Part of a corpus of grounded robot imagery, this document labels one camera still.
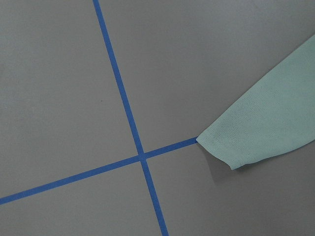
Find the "olive green long-sleeve shirt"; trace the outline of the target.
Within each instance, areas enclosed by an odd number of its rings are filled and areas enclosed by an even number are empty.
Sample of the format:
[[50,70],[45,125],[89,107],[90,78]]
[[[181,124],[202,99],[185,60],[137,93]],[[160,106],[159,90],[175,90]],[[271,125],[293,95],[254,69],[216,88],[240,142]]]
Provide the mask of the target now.
[[198,137],[231,169],[296,150],[315,138],[315,39],[275,66]]

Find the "brown paper table cover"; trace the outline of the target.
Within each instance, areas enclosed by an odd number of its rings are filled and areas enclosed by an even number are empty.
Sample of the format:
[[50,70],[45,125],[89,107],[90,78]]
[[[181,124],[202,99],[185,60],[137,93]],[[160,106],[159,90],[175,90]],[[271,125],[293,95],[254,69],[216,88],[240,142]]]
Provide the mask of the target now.
[[312,0],[1,1],[1,235],[314,235],[314,143],[195,142],[314,32]]

